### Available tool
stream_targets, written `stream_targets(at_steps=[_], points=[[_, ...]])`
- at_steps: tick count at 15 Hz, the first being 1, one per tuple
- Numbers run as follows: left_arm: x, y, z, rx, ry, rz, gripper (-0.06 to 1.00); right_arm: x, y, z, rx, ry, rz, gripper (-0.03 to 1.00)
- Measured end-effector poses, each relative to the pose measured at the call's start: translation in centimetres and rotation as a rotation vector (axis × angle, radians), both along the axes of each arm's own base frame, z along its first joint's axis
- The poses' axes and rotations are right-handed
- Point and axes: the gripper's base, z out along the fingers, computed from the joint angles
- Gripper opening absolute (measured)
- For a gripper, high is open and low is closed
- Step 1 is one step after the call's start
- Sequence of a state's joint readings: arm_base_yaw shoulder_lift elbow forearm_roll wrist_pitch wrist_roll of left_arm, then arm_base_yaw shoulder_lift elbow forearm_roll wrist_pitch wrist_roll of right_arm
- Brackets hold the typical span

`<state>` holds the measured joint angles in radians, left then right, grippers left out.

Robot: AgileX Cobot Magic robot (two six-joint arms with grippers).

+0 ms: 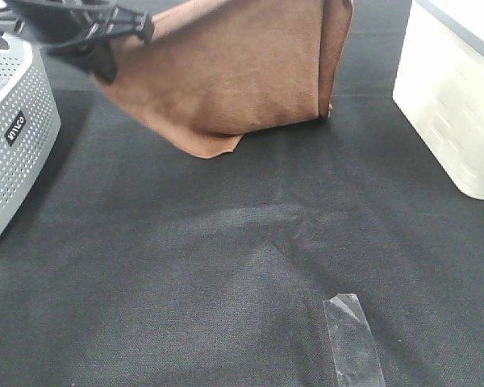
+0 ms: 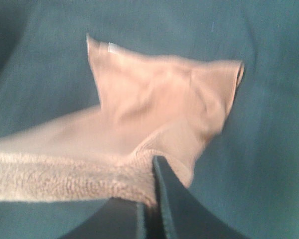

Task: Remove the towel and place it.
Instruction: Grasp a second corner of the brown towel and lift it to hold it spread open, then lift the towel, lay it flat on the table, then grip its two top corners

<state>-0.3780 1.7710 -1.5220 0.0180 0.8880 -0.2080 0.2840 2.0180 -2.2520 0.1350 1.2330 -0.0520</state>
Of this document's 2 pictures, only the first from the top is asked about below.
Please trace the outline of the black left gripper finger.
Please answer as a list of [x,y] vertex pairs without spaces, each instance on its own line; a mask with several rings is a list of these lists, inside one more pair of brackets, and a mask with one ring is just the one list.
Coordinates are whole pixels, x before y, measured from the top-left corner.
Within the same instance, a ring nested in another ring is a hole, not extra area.
[[49,56],[55,57],[83,73],[93,74],[106,84],[112,84],[115,81],[117,65],[107,42],[66,48],[47,48],[46,51]]

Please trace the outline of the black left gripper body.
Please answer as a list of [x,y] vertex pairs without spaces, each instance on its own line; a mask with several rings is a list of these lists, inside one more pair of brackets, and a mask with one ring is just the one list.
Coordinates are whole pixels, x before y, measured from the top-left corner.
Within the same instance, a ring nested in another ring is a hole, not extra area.
[[0,6],[0,34],[56,50],[132,35],[148,43],[153,32],[147,12],[116,1],[5,1]]

